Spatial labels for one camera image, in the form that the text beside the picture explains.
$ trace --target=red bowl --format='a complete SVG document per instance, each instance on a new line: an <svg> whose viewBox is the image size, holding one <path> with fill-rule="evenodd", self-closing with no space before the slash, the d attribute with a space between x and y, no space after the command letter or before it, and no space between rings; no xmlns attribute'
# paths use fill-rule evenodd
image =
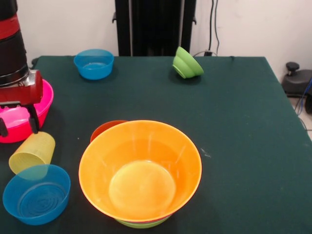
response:
<svg viewBox="0 0 312 234"><path fill-rule="evenodd" d="M40 127L42 127L45 118L47 117L50 106L53 102L53 88L43 80L43 96L40 103L35 104L35 109L38 115ZM5 108L0 109L0 118L8 129L8 136L0 136L0 143L14 143L27 139L31 133L31 127L28 121L29 113L26 108Z"/></svg>

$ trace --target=plastic cup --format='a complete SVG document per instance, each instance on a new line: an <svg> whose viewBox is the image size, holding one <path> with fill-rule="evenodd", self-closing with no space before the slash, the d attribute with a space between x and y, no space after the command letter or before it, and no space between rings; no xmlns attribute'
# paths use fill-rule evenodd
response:
<svg viewBox="0 0 312 234"><path fill-rule="evenodd" d="M195 58L180 46L176 50L173 67L182 78L192 78L204 74L204 70Z"/></svg>
<svg viewBox="0 0 312 234"><path fill-rule="evenodd" d="M99 126L91 135L90 142L92 142L98 135L100 135L102 132L106 131L107 129L114 127L120 123L127 122L126 120L113 120L107 123L102 124Z"/></svg>
<svg viewBox="0 0 312 234"><path fill-rule="evenodd" d="M11 170L21 171L40 164L50 164L55 148L54 138L45 133L31 134L9 159Z"/></svg>

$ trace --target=dark green tablecloth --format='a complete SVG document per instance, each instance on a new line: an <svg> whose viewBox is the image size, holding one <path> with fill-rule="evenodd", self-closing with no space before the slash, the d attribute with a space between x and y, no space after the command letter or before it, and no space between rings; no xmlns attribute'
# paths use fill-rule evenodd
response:
<svg viewBox="0 0 312 234"><path fill-rule="evenodd" d="M56 140L52 163L72 180L68 207L27 226L0 204L3 234L302 234L312 232L312 144L264 58L198 58L205 74L181 80L173 58L116 58L113 73L81 78L73 57L41 57L55 92L43 131ZM84 197L78 165L92 131L114 119L154 119L187 134L203 164L200 186L181 210L149 230L127 228ZM0 192L13 173L0 144Z"/></svg>

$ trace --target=floor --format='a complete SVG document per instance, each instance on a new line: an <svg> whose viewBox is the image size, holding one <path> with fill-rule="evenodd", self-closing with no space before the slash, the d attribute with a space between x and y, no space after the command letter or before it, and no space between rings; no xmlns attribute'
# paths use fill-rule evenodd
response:
<svg viewBox="0 0 312 234"><path fill-rule="evenodd" d="M289 98L289 100L290 100L293 108L295 108L295 106L298 102L298 99L297 98ZM310 139L312 140L312 115L308 115L305 108L303 107L303 110L302 110L301 114L299 115L299 118L301 118L301 120L304 122L307 130L310 130L310 131L308 131L308 135L309 135Z"/></svg>

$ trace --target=plastic bowl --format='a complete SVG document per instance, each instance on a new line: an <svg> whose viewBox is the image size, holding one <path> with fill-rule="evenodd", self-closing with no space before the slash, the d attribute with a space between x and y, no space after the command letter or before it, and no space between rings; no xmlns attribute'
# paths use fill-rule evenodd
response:
<svg viewBox="0 0 312 234"><path fill-rule="evenodd" d="M68 203L70 178L56 165L30 167L14 176L3 192L9 214L29 225L57 218Z"/></svg>
<svg viewBox="0 0 312 234"><path fill-rule="evenodd" d="M94 132L91 135L90 142L92 142L98 135L100 135L102 132L106 131L107 129L116 126L117 124L127 122L126 120L113 120L106 122L99 126L97 129L94 130Z"/></svg>
<svg viewBox="0 0 312 234"><path fill-rule="evenodd" d="M79 166L89 202L117 220L144 224L164 219L185 205L201 178L197 148L180 130L136 120L95 138Z"/></svg>
<svg viewBox="0 0 312 234"><path fill-rule="evenodd" d="M80 75L92 80L107 77L112 72L113 63L113 54L101 49L85 50L74 58L74 64Z"/></svg>
<svg viewBox="0 0 312 234"><path fill-rule="evenodd" d="M176 50L173 67L182 78L192 78L204 74L204 70L195 58L180 46Z"/></svg>
<svg viewBox="0 0 312 234"><path fill-rule="evenodd" d="M43 126L45 118L47 117L50 106L53 102L53 88L46 81L43 80L43 96L40 103L35 104L35 109L38 115L40 127ZM0 143L14 143L27 139L32 130L29 124L29 113L26 108L5 108L0 109L0 118L8 129L8 136L0 136Z"/></svg>

